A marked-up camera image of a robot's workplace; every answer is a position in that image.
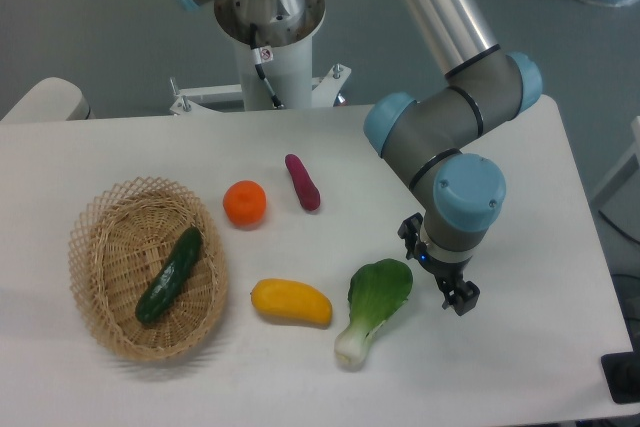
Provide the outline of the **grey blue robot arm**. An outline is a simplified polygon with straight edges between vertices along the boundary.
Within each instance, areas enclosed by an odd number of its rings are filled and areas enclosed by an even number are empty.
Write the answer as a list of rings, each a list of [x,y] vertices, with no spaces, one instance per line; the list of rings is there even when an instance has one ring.
[[[234,44],[246,110],[305,109],[336,98],[311,74],[324,0],[178,1],[188,11],[213,5]],[[465,147],[535,104],[542,79],[526,55],[501,49],[474,0],[405,1],[447,85],[423,101],[405,93],[384,97],[363,130],[422,206],[398,231],[408,257],[434,276],[445,306],[463,315],[480,296],[464,268],[506,194],[501,170]]]

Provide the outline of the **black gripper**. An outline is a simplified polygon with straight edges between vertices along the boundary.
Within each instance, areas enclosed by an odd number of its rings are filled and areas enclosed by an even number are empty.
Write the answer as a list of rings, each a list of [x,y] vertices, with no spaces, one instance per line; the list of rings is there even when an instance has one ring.
[[[474,255],[475,249],[450,251],[437,245],[431,238],[420,237],[423,217],[420,213],[402,221],[397,235],[404,242],[406,257],[415,259],[439,285],[444,301],[442,309],[451,308],[458,316],[463,316],[476,307],[480,296],[479,288],[463,278],[463,271]]]

